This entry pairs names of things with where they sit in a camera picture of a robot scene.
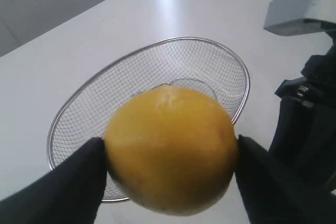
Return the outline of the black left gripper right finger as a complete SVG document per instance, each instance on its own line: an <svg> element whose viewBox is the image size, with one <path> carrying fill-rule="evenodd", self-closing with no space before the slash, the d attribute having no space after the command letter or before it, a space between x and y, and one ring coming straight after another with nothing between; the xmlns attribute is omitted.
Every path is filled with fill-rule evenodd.
<svg viewBox="0 0 336 224"><path fill-rule="evenodd" d="M335 223L335 195L309 185L250 137L235 171L250 223Z"/></svg>

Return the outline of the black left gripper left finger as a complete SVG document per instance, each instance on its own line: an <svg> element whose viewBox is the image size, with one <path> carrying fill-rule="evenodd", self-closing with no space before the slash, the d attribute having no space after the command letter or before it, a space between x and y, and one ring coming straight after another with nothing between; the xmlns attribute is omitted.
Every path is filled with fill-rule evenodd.
<svg viewBox="0 0 336 224"><path fill-rule="evenodd" d="M1 200L1 223L94 223L106 180L104 142L93 137L54 170Z"/></svg>

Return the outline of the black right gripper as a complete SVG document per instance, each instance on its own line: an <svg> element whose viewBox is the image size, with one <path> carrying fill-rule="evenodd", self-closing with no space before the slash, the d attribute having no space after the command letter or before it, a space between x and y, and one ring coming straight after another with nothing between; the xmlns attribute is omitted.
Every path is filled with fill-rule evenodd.
<svg viewBox="0 0 336 224"><path fill-rule="evenodd" d="M335 192L335 45L312 55L302 76L284 80L269 152L306 182Z"/></svg>

